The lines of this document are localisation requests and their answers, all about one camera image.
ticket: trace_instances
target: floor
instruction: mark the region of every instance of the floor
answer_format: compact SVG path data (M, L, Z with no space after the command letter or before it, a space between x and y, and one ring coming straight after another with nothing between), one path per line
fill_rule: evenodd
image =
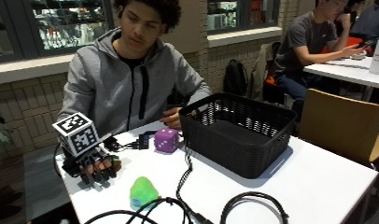
M347 95L360 98L357 93L348 92ZM53 153L54 147L46 147L0 164L0 224L78 223L63 181L54 171ZM364 201L344 224L357 223L363 205ZM379 196L369 198L365 221L379 224Z

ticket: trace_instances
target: curly hair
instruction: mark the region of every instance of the curly hair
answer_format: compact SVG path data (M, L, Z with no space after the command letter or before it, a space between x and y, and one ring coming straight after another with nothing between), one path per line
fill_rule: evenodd
M160 22L166 24L166 34L168 29L178 26L180 16L179 0L114 0L114 8L124 8L132 1L144 3L160 14Z

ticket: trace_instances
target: white table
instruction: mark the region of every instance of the white table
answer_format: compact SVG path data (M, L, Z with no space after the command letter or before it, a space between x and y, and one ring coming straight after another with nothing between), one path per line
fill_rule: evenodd
M130 143L139 133L158 130L163 125L151 123L118 135L122 144ZM147 150L126 150L118 155L123 168L109 181L109 187L98 184L86 188L81 178L71 178L62 170L62 177L78 219L85 223L95 215L110 210L131 210L128 190L135 179L146 176L162 197L175 196L179 178L187 169L184 153L176 150L164 155L154 151L152 141ZM273 164L256 179L244 179L218 164L194 155L194 171L180 190L180 197L195 212L215 224L227 201L245 191L260 191L273 196L291 224L341 223L368 192L377 172L329 153L327 150L292 137L289 146ZM57 157L61 168L62 157ZM271 202L255 198L242 203L227 216L227 223L280 223L277 210ZM158 223L180 223L182 211L176 205L162 203L150 214ZM113 215L94 223L123 223L128 216Z
M368 101L372 88L379 88L379 75L369 72L371 61L371 57L365 57L363 60L340 59L308 65L303 71L365 85L367 90L363 100Z

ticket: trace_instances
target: sleeve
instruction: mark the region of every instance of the sleeve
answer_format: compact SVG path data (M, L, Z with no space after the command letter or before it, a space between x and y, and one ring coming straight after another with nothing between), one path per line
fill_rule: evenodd
M305 29L303 25L293 24L287 31L287 37L289 48L307 46Z
M211 95L211 89L199 73L186 62L180 53L174 49L178 60L176 88L183 95L190 96L188 104Z
M93 82L86 75L83 58L77 53L69 65L63 107L58 115L58 120L77 112L81 112L86 116L89 114L95 91L91 84Z
M333 41L337 38L336 25L333 22L328 22L327 42Z

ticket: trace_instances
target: black cable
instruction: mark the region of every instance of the black cable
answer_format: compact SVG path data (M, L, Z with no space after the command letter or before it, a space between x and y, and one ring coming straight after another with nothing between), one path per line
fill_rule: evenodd
M256 192L256 191L248 191L248 192L240 193L240 194L238 194L238 196L235 196L227 202L227 204L224 205L224 208L223 208L222 216L220 216L220 224L226 224L226 218L227 218L227 215L228 215L230 211L232 210L235 204L239 201L242 201L245 196L255 196L255 197L260 197L260 198L264 198L264 199L272 201L272 203L275 204L275 207L276 207L276 209L279 211L279 214L280 214L280 217L281 217L281 220L283 220L283 224L288 224L288 217L289 216L284 212L283 206L280 205L277 200L272 196L269 196L268 194L261 193L261 192Z
M57 153L57 149L59 148L59 146L61 146L61 142L55 145L55 148L53 151L53 169L54 169L57 176L62 177L62 175L59 173L59 169L57 169L57 163L55 163L55 153Z
M131 223L131 221L135 219L135 217L139 216L140 211L142 211L147 206L150 206L152 203L155 203L155 204L158 205L158 204L162 203L162 202L167 202L167 203L170 203L170 204L175 203L175 204L180 207L180 209L183 210L183 221L182 221L182 223L184 223L186 218L187 218L188 224L194 224L194 222L191 221L191 218L190 218L188 211L186 210L184 204L183 204L179 200L172 199L172 198L168 198L168 197L167 197L167 198L158 198L158 199L150 201L148 203L146 203L146 204L138 209L138 211L136 211L135 214L131 216L131 218L126 221L126 224L130 224L130 223Z
M132 211L127 211L127 210L114 210L114 211L109 211L109 212L101 213L99 215L93 217L85 224L89 224L89 223L94 222L95 220L98 220L102 217L106 217L106 216L110 216L110 215L115 215L115 214L127 214L130 216L136 216L142 220L150 222L151 224L158 224L151 218L143 216L142 214L136 214Z
M191 162L192 150L187 148L186 143L183 143L183 145L184 145L184 160L186 160L186 164L187 164L188 168L187 168L186 172L183 173L183 175L179 179L179 184L178 184L178 189L176 189L176 198L182 202L183 206L186 207L188 214L196 219L199 224L212 224L212 222L200 213L196 213L191 209L191 207L188 206L188 204L186 203L186 201L182 199L182 197L179 195L180 188L183 187L183 184L186 183L188 175L192 172L192 162Z

